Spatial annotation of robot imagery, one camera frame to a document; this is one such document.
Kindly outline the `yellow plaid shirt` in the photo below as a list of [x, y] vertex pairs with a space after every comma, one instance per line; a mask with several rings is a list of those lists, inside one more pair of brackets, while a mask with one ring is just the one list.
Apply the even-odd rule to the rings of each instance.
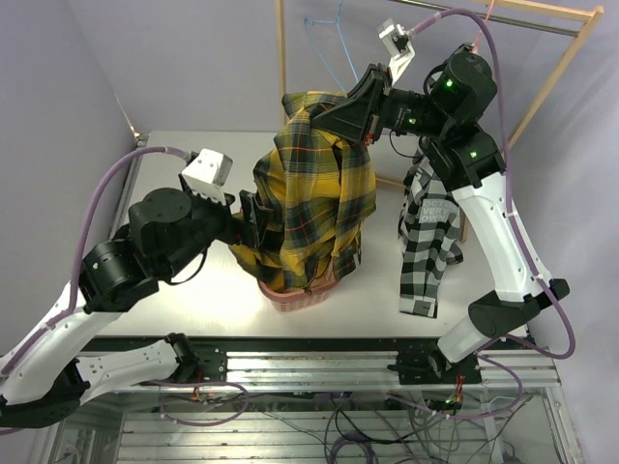
[[368, 150], [311, 125], [343, 100], [332, 92], [284, 95], [288, 121], [253, 168], [256, 200], [273, 216], [260, 246], [230, 250], [275, 292], [307, 290], [326, 271], [341, 280], [360, 262], [362, 226], [376, 209]]

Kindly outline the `black white checkered shirt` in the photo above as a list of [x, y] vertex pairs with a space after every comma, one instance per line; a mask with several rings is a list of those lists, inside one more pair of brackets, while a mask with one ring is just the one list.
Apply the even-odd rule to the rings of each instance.
[[447, 267], [463, 261], [461, 214], [427, 159], [417, 159], [403, 180], [398, 218], [402, 263], [398, 311], [435, 318]]

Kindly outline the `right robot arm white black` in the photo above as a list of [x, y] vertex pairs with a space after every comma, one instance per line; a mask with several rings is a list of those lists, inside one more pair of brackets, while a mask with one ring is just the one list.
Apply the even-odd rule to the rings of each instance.
[[422, 92], [395, 88], [391, 72], [368, 67], [342, 102], [313, 117], [314, 128], [370, 144], [385, 129], [419, 138], [419, 150], [470, 221], [494, 287], [441, 336], [418, 371], [435, 378], [456, 371], [492, 340], [527, 324], [570, 293], [540, 262], [511, 195], [507, 158], [478, 121], [497, 94], [499, 71], [463, 46], [431, 70]]

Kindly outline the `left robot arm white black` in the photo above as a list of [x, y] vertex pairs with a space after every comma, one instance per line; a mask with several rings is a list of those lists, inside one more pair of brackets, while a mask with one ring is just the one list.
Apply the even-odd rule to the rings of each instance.
[[224, 357], [193, 349], [182, 333], [130, 351], [84, 357], [106, 326], [156, 294], [214, 241], [258, 246], [273, 213], [245, 190], [242, 214], [176, 188], [159, 188], [129, 210], [113, 239], [95, 246], [78, 270], [76, 305], [64, 291], [46, 321], [1, 361], [1, 428], [44, 428], [108, 392], [136, 384], [194, 386], [222, 380]]

